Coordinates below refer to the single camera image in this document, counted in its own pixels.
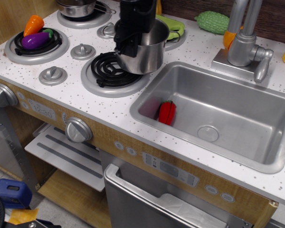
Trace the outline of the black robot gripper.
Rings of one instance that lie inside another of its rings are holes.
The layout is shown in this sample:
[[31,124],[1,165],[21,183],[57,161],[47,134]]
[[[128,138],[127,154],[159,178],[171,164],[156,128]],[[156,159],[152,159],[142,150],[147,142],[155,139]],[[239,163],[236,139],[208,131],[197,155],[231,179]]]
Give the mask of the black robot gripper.
[[136,57],[144,33],[149,33],[155,22],[155,0],[120,1],[120,19],[115,25],[117,54]]

